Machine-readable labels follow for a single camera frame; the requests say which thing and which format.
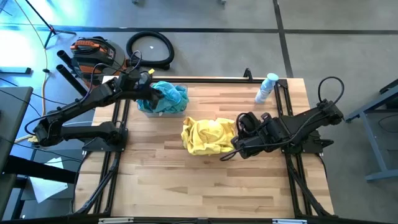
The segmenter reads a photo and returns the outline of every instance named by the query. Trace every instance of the white paper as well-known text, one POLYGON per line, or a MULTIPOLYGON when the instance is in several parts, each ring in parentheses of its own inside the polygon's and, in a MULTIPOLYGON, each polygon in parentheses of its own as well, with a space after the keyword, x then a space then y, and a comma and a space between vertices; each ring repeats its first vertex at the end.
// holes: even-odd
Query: white paper
MULTIPOLYGON (((54 158, 51 159, 48 166, 54 166, 63 169, 62 159, 54 158)), ((61 192, 68 188, 68 184, 53 181, 53 180, 45 180, 37 177, 30 177, 30 181, 32 182, 33 191, 35 192, 37 203, 44 201, 45 199, 55 195, 58 192, 61 192)))

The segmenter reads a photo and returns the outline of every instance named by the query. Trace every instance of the white bottle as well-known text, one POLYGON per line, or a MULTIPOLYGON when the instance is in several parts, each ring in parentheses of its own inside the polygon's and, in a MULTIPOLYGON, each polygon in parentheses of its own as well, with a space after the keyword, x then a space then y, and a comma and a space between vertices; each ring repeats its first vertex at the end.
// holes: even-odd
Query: white bottle
POLYGON ((256 103, 265 103, 268 95, 272 92, 275 86, 275 82, 279 80, 279 77, 274 73, 268 73, 267 78, 261 83, 260 90, 254 99, 256 103))

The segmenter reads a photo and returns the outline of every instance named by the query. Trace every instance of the blue bottle cap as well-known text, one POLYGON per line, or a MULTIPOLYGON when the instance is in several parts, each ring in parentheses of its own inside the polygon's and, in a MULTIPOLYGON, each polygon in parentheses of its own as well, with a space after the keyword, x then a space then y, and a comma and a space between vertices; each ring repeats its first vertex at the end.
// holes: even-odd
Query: blue bottle cap
POLYGON ((275 74, 275 73, 268 73, 267 78, 268 78, 269 80, 271 80, 271 81, 274 81, 274 82, 276 82, 276 81, 279 80, 278 75, 275 74))

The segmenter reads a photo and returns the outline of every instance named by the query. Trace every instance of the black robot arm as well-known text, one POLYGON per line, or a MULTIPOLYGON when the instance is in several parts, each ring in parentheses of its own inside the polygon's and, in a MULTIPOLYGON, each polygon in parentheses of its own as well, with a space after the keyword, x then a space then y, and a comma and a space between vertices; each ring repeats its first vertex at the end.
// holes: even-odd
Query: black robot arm
POLYGON ((241 114, 237 119, 238 136, 232 139, 235 152, 243 159, 255 156, 262 151, 272 152, 280 147, 291 153, 301 152, 304 144, 312 149, 329 146, 331 140, 321 140, 317 128, 339 124, 343 113, 334 102, 323 100, 316 108, 296 116, 272 118, 269 113, 261 115, 259 121, 252 112, 241 114))
POLYGON ((150 77, 137 71, 122 74, 106 83, 94 88, 82 100, 76 99, 74 103, 58 107, 45 115, 34 129, 41 146, 53 146, 63 140, 79 139, 85 142, 83 150, 101 149, 113 151, 118 144, 123 142, 126 133, 119 130, 112 122, 103 122, 99 126, 64 127, 64 122, 83 114, 96 107, 108 106, 118 100, 151 100, 155 108, 163 96, 159 90, 151 88, 150 77))

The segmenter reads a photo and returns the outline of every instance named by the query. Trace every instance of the blue towel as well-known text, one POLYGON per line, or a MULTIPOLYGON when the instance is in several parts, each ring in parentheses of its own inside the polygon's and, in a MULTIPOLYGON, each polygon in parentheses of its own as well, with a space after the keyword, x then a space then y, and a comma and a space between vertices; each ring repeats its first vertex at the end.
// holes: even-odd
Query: blue towel
POLYGON ((187 89, 182 86, 173 86, 171 83, 160 81, 152 88, 160 90, 164 98, 159 100, 156 109, 152 110, 147 100, 137 100, 138 109, 148 113, 178 113, 184 111, 189 102, 187 89))

